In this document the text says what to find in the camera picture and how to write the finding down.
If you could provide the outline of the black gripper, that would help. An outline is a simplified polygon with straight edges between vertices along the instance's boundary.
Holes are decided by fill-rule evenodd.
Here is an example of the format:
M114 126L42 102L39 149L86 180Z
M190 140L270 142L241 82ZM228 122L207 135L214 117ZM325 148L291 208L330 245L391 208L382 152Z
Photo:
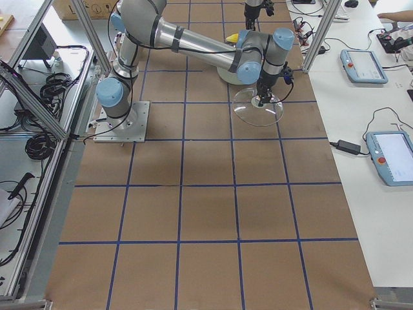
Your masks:
M255 21L259 17L260 11L265 9L267 16L274 15L274 5L273 4L259 4L257 6L252 6L245 4L244 16L245 16L245 28L247 30L255 30Z
M257 89L257 105L263 106L263 103L270 103L270 94L272 87L276 84L278 77L284 67L284 64L275 65L268 61L264 61L261 67L259 78L256 82Z

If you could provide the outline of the person's hand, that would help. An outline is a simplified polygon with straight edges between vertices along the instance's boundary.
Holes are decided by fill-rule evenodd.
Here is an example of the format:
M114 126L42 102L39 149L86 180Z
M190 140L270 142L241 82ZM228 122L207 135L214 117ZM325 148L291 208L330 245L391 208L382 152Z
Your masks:
M380 19L389 19L397 22L412 22L413 21L413 11L404 10L399 12L387 12L378 14Z

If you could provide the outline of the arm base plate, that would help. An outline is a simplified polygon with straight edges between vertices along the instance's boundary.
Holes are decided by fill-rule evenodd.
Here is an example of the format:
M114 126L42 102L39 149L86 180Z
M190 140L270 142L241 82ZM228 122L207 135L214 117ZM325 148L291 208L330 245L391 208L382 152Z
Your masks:
M93 140L96 143L145 142L149 111L149 101L134 101L129 115L122 122L123 118L109 118L101 108L100 118L105 120L97 124Z

